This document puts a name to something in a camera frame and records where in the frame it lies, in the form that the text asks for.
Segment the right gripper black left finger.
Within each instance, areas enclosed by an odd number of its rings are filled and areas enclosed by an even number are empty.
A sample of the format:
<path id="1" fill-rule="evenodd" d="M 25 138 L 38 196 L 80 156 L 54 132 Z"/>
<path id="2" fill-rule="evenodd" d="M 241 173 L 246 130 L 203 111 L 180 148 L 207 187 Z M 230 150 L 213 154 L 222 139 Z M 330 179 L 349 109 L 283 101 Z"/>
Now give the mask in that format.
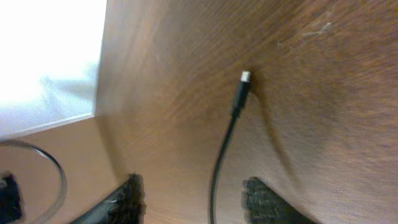
<path id="1" fill-rule="evenodd" d="M 93 208 L 72 220 L 70 224 L 141 224 L 146 205 L 144 182 L 139 174 L 129 178 Z"/>

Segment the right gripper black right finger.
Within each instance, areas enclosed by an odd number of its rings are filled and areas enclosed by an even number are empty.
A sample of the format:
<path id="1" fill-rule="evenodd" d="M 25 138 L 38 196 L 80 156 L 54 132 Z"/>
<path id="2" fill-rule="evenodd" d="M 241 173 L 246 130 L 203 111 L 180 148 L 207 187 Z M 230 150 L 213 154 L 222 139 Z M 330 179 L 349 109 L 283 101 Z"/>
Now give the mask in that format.
<path id="1" fill-rule="evenodd" d="M 314 224 L 261 179 L 250 177 L 243 181 L 242 207 L 251 224 Z"/>

